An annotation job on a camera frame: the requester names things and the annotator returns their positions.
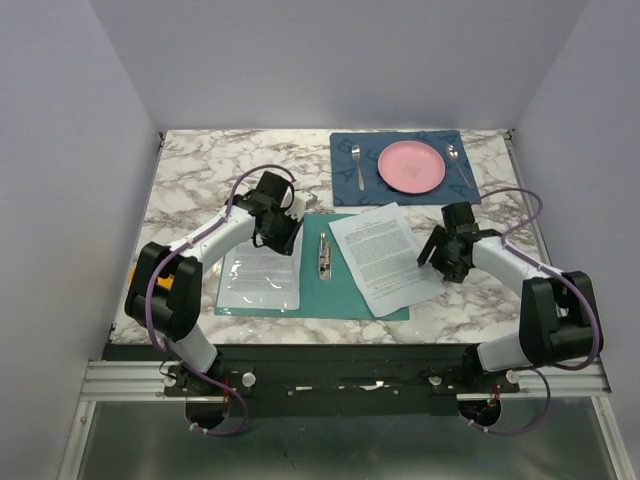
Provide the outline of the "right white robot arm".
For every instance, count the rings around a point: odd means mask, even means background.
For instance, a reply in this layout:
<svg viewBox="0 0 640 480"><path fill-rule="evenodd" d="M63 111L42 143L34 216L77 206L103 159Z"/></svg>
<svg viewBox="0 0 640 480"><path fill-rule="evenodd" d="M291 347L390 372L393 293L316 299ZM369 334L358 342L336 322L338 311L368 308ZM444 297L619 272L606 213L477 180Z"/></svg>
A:
<svg viewBox="0 0 640 480"><path fill-rule="evenodd" d="M468 202L442 208L436 226L418 256L447 282L461 283L473 269L482 270L520 299L518 331L465 350L460 379L480 392L496 372L555 366L599 356L603 335L591 279L581 271L564 272L540 263L510 245L494 229L483 230Z"/></svg>

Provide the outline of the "printed paper sheets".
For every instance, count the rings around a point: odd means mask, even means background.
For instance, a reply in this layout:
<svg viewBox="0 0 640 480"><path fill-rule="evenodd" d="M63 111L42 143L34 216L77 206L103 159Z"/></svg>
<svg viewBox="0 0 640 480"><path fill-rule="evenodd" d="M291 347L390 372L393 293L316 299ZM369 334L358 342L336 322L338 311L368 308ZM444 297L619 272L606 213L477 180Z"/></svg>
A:
<svg viewBox="0 0 640 480"><path fill-rule="evenodd" d="M297 310L300 306L302 240L291 256L244 242L226 254L222 264L218 308Z"/></svg>

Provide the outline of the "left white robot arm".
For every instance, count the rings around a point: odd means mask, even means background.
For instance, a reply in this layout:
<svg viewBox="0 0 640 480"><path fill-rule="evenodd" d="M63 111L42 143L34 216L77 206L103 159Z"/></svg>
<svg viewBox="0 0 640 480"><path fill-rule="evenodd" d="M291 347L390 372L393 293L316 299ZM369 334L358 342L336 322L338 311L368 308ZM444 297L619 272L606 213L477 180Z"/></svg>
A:
<svg viewBox="0 0 640 480"><path fill-rule="evenodd" d="M267 164L249 172L262 173L257 185L239 194L237 180L210 221L169 245L149 242L141 249L124 302L125 314L147 330L154 347L182 361L188 384L201 395L214 393L223 377L218 350L198 325L204 274L246 241L292 256L304 214L316 203L313 194L296 190L285 168Z"/></svg>

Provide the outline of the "teal file folder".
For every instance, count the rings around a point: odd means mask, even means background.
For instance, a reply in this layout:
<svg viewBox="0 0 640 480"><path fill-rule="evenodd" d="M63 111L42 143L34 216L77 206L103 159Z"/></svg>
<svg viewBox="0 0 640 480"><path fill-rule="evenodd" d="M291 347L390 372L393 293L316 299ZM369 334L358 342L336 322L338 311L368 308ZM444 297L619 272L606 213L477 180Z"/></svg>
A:
<svg viewBox="0 0 640 480"><path fill-rule="evenodd" d="M227 309L215 306L220 316L316 318L340 320L372 320L367 304L358 290L347 264L335 244L329 224L343 219L343 214L307 214L302 232L300 268L300 306L297 310ZM325 232L331 243L331 279L318 276L319 236Z"/></svg>

